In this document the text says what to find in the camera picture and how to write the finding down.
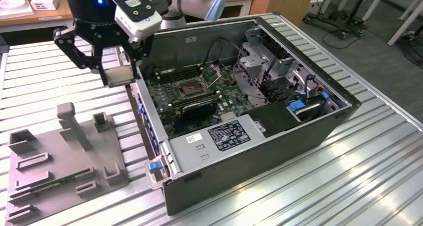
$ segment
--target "gray carpet floor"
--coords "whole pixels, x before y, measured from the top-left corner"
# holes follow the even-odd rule
[[[364,0],[358,17],[363,17],[372,1]],[[347,14],[350,14],[355,2],[356,0],[348,1],[344,9]],[[335,30],[334,26],[314,20],[310,24],[303,24],[300,29],[384,95],[423,122],[423,69],[407,60],[398,45],[392,47],[387,45],[391,36],[403,24],[403,21],[398,19],[400,15],[399,10],[380,3],[366,23],[368,29],[364,31],[363,37],[342,50],[328,47],[322,41],[323,35]],[[420,25],[423,25],[423,22],[416,20],[410,29],[416,30]],[[355,36],[350,36],[346,40],[340,40],[338,36],[328,35],[326,41],[335,47],[344,47],[355,39]],[[423,54],[423,45],[416,49]]]

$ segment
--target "caster wheel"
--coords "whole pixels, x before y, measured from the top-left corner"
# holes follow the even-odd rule
[[[310,22],[311,22],[311,17],[307,16],[307,17],[304,18],[304,23],[306,23],[306,24],[310,24]]]
[[[342,39],[346,39],[348,37],[348,33],[342,32]]]

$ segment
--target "white box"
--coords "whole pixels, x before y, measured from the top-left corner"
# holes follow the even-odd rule
[[[23,17],[27,15],[33,15],[33,11],[29,5],[29,1],[25,1],[25,5],[16,9],[3,9],[0,8],[0,19],[11,19]]]
[[[307,13],[318,14],[320,6],[323,6],[324,0],[311,0],[307,8]]]
[[[59,0],[31,0],[31,6],[35,10],[57,9]]]

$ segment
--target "metal slotted table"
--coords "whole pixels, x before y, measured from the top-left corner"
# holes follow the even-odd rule
[[[0,221],[5,218],[8,134],[23,127],[35,134],[60,128],[55,106],[73,102],[77,121],[101,111],[113,116],[131,183],[33,225],[423,223],[423,125],[282,16],[262,17],[363,102],[323,144],[168,216],[161,191],[147,184],[147,153],[124,87],[103,88],[99,76],[75,68],[53,42],[15,46],[3,54],[0,69]],[[77,45],[89,51],[87,42],[79,40]],[[103,61],[105,67],[119,65],[115,50],[105,52]]]

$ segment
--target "power supply label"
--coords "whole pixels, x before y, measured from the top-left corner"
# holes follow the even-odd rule
[[[208,132],[220,151],[225,151],[251,140],[238,120],[209,129]]]

